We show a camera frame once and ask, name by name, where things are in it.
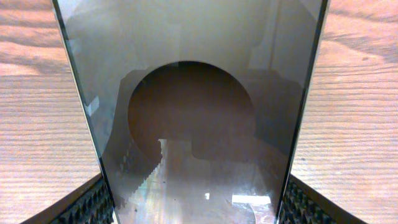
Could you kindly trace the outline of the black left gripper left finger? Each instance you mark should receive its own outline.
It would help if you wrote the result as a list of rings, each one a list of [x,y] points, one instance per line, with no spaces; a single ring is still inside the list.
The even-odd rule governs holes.
[[[22,224],[114,223],[113,201],[101,174]]]

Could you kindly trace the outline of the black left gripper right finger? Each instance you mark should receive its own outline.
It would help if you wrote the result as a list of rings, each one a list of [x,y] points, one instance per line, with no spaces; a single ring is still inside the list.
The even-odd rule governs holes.
[[[278,216],[279,224],[365,224],[313,188],[290,175]]]

